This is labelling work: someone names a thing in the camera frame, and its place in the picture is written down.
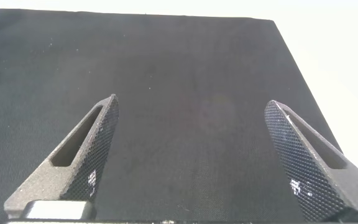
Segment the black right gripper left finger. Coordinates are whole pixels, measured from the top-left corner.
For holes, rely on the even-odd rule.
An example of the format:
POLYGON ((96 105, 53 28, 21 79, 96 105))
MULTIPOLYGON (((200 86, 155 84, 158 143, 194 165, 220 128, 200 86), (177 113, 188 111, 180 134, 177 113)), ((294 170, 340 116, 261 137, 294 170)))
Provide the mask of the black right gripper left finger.
POLYGON ((36 200, 94 202, 118 121, 115 94, 97 102, 4 202, 8 217, 36 200))

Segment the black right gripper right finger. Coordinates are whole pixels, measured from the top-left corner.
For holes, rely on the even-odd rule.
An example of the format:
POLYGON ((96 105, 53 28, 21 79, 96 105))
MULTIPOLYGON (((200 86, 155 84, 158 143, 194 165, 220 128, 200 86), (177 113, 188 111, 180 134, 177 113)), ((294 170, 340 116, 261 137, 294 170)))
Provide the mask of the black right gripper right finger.
POLYGON ((269 101, 264 119, 305 220, 358 223, 358 168, 287 105, 269 101))

